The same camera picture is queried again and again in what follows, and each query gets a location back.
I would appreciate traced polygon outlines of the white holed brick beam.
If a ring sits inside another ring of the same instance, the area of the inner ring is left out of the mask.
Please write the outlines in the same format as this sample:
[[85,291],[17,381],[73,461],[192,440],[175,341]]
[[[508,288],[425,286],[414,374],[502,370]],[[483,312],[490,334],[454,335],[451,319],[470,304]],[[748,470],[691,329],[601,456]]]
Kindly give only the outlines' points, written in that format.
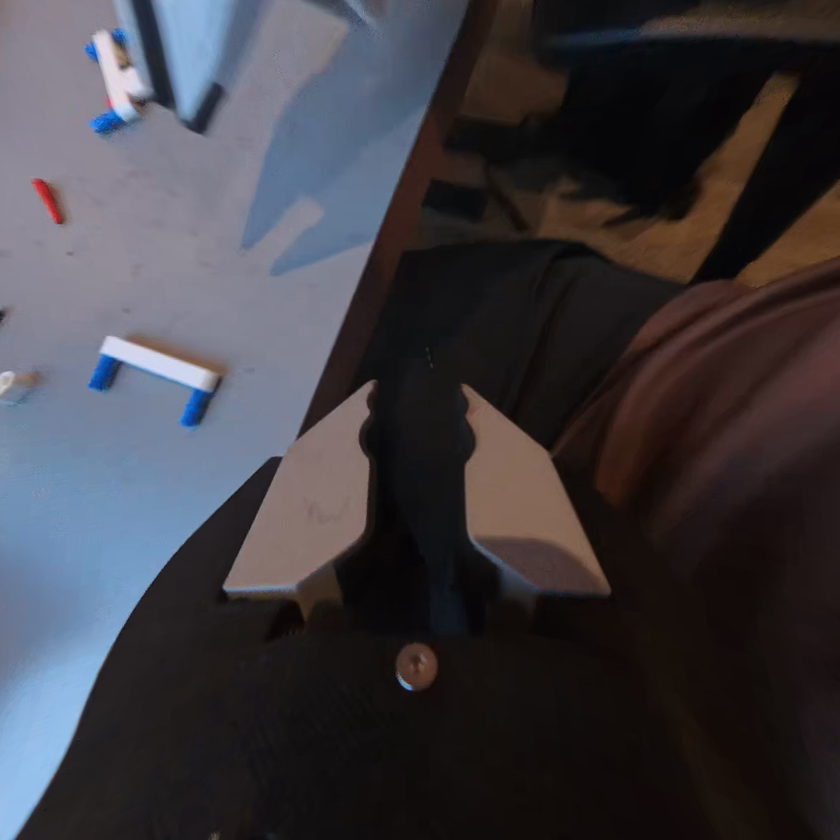
[[211,393],[222,379],[221,374],[199,364],[110,335],[101,343],[99,354],[194,391]]

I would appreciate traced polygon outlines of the black chair base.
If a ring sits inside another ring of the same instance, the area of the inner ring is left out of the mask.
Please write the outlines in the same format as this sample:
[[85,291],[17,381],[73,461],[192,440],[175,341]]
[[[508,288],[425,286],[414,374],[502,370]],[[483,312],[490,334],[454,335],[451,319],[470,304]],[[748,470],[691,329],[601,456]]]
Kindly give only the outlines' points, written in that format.
[[838,183],[838,2],[532,2],[528,46],[566,85],[518,125],[458,118],[449,151],[570,175],[617,223],[687,215],[699,170],[774,74],[797,77],[693,283],[732,279]]

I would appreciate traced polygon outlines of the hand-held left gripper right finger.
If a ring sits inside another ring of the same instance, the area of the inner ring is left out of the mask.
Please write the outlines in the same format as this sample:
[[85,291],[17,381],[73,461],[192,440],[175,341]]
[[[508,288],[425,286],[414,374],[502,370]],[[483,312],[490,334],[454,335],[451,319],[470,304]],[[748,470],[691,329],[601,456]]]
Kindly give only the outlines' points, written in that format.
[[534,607],[541,596],[612,595],[549,452],[466,384],[474,439],[465,462],[465,525],[494,568],[503,601]]

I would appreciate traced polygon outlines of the white beam assembly with pins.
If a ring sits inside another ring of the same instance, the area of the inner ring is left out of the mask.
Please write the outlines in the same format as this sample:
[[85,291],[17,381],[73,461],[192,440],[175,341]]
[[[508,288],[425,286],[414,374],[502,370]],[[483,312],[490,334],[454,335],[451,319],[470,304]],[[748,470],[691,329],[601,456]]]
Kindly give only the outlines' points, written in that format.
[[106,109],[90,121],[91,130],[101,137],[141,121],[155,99],[148,75],[136,66],[129,44],[121,28],[102,28],[85,44],[85,53],[98,65],[106,91]]

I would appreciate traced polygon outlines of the person's torso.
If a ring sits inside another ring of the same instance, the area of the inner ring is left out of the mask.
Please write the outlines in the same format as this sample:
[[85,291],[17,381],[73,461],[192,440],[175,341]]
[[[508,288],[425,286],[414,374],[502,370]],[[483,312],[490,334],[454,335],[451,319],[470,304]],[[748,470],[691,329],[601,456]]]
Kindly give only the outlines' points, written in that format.
[[740,675],[771,780],[838,838],[838,263],[683,288],[575,243],[406,253],[354,372],[473,386],[644,530]]

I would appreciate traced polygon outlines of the red plastic axle pin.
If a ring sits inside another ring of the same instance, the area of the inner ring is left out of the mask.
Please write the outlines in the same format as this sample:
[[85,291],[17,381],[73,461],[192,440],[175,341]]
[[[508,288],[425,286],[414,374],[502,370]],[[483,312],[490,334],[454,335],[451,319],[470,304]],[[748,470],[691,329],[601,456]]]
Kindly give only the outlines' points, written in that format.
[[54,224],[63,225],[67,218],[55,187],[42,178],[31,179],[31,184]]

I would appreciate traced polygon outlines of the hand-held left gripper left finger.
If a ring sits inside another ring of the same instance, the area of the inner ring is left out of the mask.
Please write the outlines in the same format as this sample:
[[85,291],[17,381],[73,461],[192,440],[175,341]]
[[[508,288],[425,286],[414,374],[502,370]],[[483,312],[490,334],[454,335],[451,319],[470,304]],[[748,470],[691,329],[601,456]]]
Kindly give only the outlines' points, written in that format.
[[376,391],[364,383],[282,456],[224,582],[228,598],[289,600],[304,619],[342,604],[340,570],[375,525]]

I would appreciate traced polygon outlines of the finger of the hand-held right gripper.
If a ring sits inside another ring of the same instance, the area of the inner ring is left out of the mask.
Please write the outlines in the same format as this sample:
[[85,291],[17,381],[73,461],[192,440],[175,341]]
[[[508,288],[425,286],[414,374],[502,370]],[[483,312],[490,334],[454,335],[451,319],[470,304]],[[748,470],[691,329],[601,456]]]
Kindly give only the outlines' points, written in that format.
[[263,14],[261,1],[153,1],[174,111],[205,133],[230,89]]
[[126,49],[151,99],[172,108],[172,79],[154,1],[114,1]]

